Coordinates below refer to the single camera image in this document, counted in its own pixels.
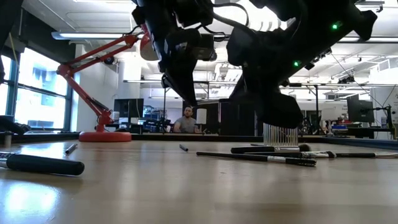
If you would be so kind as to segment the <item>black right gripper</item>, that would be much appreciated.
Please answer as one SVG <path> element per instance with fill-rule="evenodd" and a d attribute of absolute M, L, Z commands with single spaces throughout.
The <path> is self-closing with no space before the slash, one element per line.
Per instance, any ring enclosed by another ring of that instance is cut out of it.
<path fill-rule="evenodd" d="M 303 120 L 294 97 L 280 91 L 305 60 L 309 27 L 254 31 L 234 28 L 227 43 L 228 62 L 242 68 L 231 96 L 247 97 L 259 121 L 280 128 L 297 128 Z"/>

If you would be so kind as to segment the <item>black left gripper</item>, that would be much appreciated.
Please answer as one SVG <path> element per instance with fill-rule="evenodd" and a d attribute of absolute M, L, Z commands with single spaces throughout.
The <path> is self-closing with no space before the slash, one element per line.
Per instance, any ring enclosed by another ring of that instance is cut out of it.
<path fill-rule="evenodd" d="M 144 25 L 159 59 L 162 88 L 171 87 L 191 106 L 197 105 L 193 70 L 199 60 L 217 58 L 214 35 L 200 28 L 213 22 L 211 1 L 142 0 L 132 15 Z"/>

